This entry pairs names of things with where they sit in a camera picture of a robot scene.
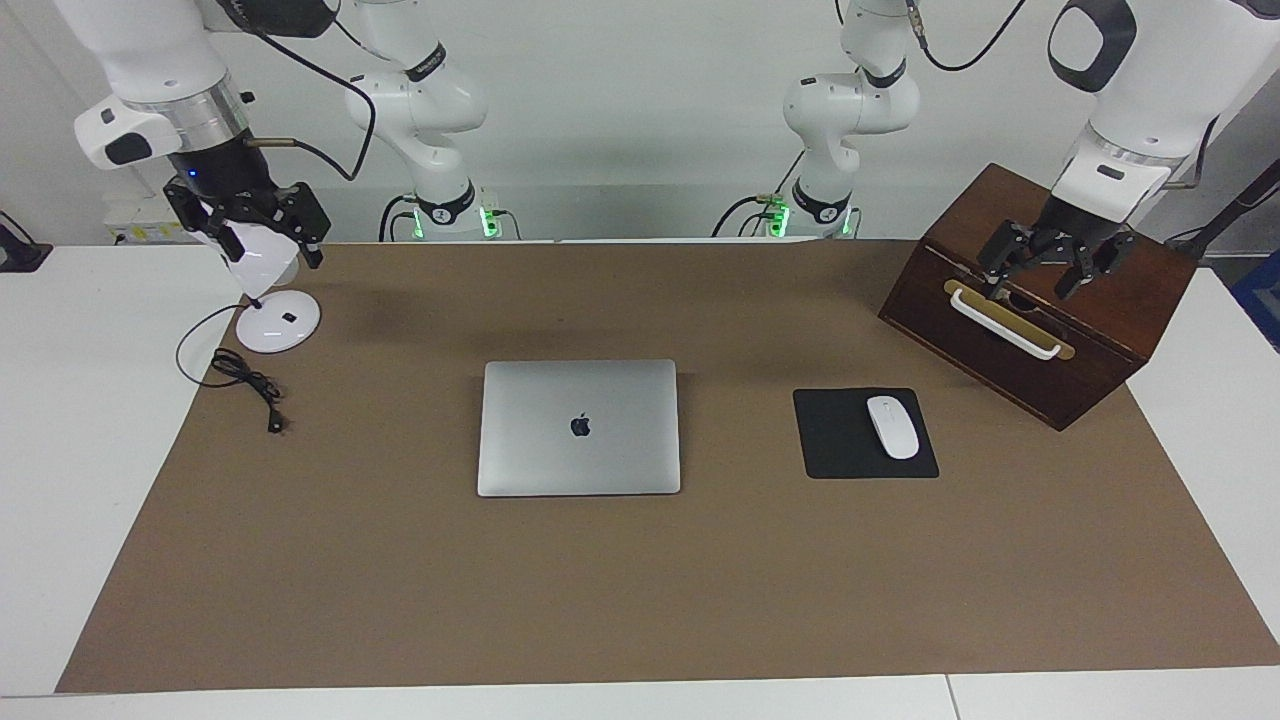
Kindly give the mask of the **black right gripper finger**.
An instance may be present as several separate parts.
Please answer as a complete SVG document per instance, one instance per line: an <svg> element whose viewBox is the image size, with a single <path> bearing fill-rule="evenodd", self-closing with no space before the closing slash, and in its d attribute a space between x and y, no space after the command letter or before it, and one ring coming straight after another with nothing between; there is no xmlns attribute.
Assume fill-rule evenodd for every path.
<svg viewBox="0 0 1280 720"><path fill-rule="evenodd" d="M225 209L218 204L206 209L202 200L182 181L170 179L163 187L178 223L196 240L212 242L229 263L244 256L241 237L229 225Z"/></svg>
<svg viewBox="0 0 1280 720"><path fill-rule="evenodd" d="M278 188L273 197L274 231L298 246L308 269L319 269L324 261L323 242L332 228L332 222L314 190L310 184L298 182Z"/></svg>

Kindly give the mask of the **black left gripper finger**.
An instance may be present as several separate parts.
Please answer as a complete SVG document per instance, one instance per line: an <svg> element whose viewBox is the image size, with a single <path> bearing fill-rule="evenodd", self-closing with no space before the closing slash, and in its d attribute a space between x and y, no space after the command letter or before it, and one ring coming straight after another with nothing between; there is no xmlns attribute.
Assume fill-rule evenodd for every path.
<svg viewBox="0 0 1280 720"><path fill-rule="evenodd" d="M1070 268L1055 284L1055 295L1066 301L1082 287L1102 275L1112 274L1137 246L1137 240L1106 240L1096 249L1082 241L1071 241L1068 247Z"/></svg>
<svg viewBox="0 0 1280 720"><path fill-rule="evenodd" d="M984 277L986 299L997 299L1009 279L1024 268L1032 236L1029 228L1004 222L983 245L977 261Z"/></svg>

